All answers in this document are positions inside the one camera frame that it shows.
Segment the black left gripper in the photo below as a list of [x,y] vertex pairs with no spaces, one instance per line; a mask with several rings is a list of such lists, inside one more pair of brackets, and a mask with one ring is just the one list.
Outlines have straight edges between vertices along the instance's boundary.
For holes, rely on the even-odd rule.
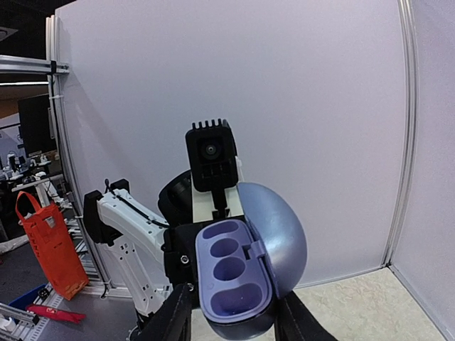
[[171,227],[164,232],[164,269],[170,283],[197,284],[196,236],[198,224],[185,224]]

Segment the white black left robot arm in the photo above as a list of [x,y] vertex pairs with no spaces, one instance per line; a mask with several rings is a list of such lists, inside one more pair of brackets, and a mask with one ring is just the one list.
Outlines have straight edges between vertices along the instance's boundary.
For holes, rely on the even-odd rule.
[[191,173],[183,172],[161,190],[159,214],[133,198],[128,180],[105,185],[104,191],[85,194],[83,224],[115,263],[143,330],[175,286],[197,281],[194,253],[184,246],[194,237],[175,231],[193,221]]

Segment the red flat tool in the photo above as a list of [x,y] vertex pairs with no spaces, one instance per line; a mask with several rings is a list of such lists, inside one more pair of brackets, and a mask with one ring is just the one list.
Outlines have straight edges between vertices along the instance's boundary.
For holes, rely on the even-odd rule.
[[74,313],[66,310],[59,310],[57,308],[53,308],[46,305],[30,304],[26,307],[26,309],[41,317],[49,318],[51,320],[56,320],[60,322],[79,324],[86,318],[86,314]]

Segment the orange paper bag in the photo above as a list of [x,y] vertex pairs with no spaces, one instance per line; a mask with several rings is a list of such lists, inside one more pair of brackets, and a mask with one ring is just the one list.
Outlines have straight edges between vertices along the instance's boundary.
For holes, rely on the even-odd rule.
[[90,280],[77,255],[63,214],[55,203],[42,207],[32,194],[19,192],[18,199],[23,197],[35,212],[29,217],[24,217],[19,210],[16,214],[32,250],[54,291],[70,301]]

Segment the blue plastic bin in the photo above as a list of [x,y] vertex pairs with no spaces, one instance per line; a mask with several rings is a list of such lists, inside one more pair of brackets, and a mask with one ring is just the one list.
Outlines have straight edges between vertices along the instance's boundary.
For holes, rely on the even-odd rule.
[[38,293],[44,288],[46,288],[45,284],[32,289],[31,291],[23,294],[22,296],[12,300],[9,303],[9,306],[20,310],[25,310],[30,304],[33,304],[33,302],[39,297]]

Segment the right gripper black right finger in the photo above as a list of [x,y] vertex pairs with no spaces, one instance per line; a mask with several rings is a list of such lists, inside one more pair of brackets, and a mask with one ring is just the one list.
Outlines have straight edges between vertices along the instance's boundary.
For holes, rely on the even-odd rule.
[[337,341],[293,291],[277,301],[274,337],[280,341]]

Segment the aluminium outer frame post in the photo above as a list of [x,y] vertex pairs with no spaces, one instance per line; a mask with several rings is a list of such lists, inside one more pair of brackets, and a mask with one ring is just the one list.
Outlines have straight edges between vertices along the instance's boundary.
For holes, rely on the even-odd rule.
[[56,143],[62,164],[65,182],[69,185],[69,199],[75,213],[75,220],[80,228],[82,240],[87,247],[87,253],[92,260],[94,271],[89,273],[90,284],[83,290],[84,293],[99,296],[105,299],[110,289],[110,280],[102,263],[100,253],[91,240],[83,222],[82,197],[79,189],[75,164],[71,154],[69,128],[65,115],[65,94],[63,85],[70,75],[70,66],[60,61],[60,31],[61,23],[58,16],[50,15],[45,20],[45,56],[50,61],[48,74],[48,93],[51,113],[55,122]]

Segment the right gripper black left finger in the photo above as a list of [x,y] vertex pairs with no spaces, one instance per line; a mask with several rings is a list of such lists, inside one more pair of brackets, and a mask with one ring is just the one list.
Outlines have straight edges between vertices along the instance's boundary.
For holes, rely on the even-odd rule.
[[140,341],[191,340],[192,300],[190,286],[178,284],[144,329]]

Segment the blue-grey oval charging case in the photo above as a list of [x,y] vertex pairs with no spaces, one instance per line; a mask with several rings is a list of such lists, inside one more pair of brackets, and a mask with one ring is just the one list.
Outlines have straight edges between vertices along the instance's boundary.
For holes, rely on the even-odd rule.
[[280,195],[256,183],[238,192],[244,215],[209,224],[195,241],[200,309],[226,340],[268,331],[307,260],[304,228]]

